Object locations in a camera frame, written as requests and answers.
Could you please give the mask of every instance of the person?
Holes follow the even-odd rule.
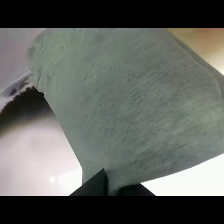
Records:
[[[119,195],[224,151],[223,76],[165,29],[47,29],[28,58],[83,186],[103,170]]]

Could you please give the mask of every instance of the gray fabric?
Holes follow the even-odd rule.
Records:
[[[84,182],[104,168],[113,194],[224,152],[223,77],[163,29],[50,29],[29,58]]]

